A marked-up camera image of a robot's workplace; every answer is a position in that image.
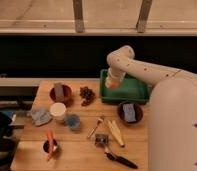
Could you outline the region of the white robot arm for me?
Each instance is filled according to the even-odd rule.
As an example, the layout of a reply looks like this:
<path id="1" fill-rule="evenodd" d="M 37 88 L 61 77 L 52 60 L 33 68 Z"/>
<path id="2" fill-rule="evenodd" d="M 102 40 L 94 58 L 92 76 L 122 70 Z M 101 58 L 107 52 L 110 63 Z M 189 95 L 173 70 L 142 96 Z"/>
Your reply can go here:
<path id="1" fill-rule="evenodd" d="M 138 61 L 125 45 L 107 55 L 105 85 L 129 74 L 152 87 L 148 114 L 148 170 L 197 171 L 197 74 Z"/>

